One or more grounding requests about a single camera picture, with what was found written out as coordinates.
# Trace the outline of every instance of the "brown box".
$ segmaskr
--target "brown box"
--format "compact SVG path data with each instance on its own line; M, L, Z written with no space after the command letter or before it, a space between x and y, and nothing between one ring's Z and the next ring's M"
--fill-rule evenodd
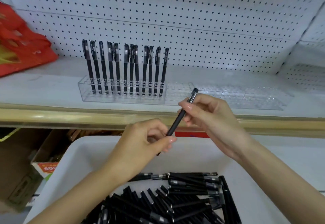
M31 164L43 177L50 177L59 164L59 160L50 160L53 152L63 155L71 142L66 136L68 130L53 129L31 161Z
M21 128L0 142L0 213L23 210L38 188L42 177L30 161L50 131Z

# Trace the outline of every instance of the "pile of pens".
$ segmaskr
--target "pile of pens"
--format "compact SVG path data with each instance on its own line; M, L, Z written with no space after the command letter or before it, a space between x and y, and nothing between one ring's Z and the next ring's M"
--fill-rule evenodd
M241 219L223 176L217 173L140 173L131 181L164 180L152 191L137 193L128 186L121 195L103 200L83 224L107 223L191 223L239 224ZM221 210L223 217L217 214Z
M144 46L144 58L143 58L143 75L142 80L139 79L139 61L138 61L138 46L133 44L124 45L124 70L123 81L120 77L120 59L119 59L119 44L107 42L108 48L108 65L109 65L109 77L108 80L106 71L106 60L103 42L99 42L100 46L100 60L102 76L100 74L100 68L96 55L95 41L90 42L90 51L93 58L93 64L95 67L95 78L92 69L92 63L88 50L88 41L82 41L84 57L87 61L91 92L96 95L116 95L121 97L126 96L146 96L146 97L162 97L165 90L165 76L167 69L167 60L169 49L165 49L165 57L162 69L161 79L159 81L159 67L160 67L160 47L156 49L155 55L155 78L152 82L152 65L153 65L153 46ZM113 62L115 62L116 74L114 77Z

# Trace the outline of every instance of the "white plastic bin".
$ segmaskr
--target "white plastic bin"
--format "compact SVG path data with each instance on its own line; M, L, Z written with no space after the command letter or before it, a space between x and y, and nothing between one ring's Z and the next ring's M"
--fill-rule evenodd
M120 136L88 136L68 148L24 223L64 195L107 158ZM255 136L318 190L325 189L325 140ZM224 175L242 223L289 223L248 173L210 139L178 138L169 153L155 157L143 172L218 172ZM132 182L132 190L152 189L162 181Z

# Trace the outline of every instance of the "person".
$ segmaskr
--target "person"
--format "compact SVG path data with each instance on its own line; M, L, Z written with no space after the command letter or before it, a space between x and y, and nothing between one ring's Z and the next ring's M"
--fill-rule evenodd
M228 104L198 94L194 103L179 105L187 126L197 125L213 143L239 163L291 223L325 223L325 197L290 169L240 125ZM62 198L28 224L79 224L117 187L133 178L177 139L165 136L167 126L153 119L128 125L107 161L89 173Z

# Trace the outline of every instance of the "red bag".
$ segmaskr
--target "red bag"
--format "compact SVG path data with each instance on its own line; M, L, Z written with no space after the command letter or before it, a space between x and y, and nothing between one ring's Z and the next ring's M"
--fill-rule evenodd
M0 58L0 77L53 62L58 58L51 49L51 42L45 36L32 32L9 5L1 2L0 46L17 56L2 61Z

